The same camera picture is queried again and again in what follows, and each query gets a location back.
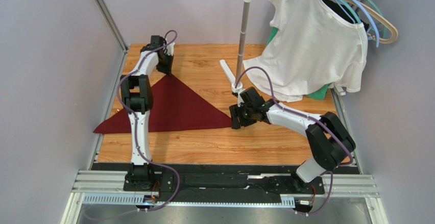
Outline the dark red cloth napkin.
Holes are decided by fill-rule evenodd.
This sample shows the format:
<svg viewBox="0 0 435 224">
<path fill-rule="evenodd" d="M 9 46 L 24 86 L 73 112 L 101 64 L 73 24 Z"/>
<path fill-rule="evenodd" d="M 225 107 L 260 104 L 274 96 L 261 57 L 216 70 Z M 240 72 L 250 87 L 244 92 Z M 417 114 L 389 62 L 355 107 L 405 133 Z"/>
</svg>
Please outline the dark red cloth napkin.
<svg viewBox="0 0 435 224">
<path fill-rule="evenodd" d="M 152 86 L 154 106 L 150 132 L 231 127 L 231 118 L 200 97 L 175 76 L 164 76 Z"/>
</svg>

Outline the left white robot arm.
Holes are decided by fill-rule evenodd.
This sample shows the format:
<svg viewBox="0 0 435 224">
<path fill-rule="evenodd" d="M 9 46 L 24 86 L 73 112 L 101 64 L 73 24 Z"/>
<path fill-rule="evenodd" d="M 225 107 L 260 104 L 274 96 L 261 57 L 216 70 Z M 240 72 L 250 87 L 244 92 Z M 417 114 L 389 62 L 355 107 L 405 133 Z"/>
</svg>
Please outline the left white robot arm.
<svg viewBox="0 0 435 224">
<path fill-rule="evenodd" d="M 162 36 L 151 36 L 150 43 L 141 49 L 133 70 L 122 76 L 118 84 L 117 98 L 128 113 L 132 133 L 132 156 L 125 176 L 125 191 L 150 191 L 156 185 L 149 145 L 149 119 L 154 105 L 150 77 L 154 69 L 171 74 L 174 45 Z"/>
</svg>

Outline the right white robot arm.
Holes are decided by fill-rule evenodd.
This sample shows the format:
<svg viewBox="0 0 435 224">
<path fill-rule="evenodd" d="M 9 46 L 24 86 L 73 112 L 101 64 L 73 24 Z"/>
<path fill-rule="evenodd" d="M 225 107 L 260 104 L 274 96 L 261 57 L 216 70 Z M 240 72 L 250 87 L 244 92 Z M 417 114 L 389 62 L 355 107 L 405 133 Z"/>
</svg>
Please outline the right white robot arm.
<svg viewBox="0 0 435 224">
<path fill-rule="evenodd" d="M 229 107 L 231 127 L 240 129 L 264 122 L 281 126 L 305 136 L 312 156 L 291 174 L 290 186 L 297 192 L 306 189 L 315 178 L 333 171 L 351 158 L 356 144 L 338 116 L 294 110 L 271 98 L 265 100 L 255 88 L 237 93 L 238 103 Z"/>
</svg>

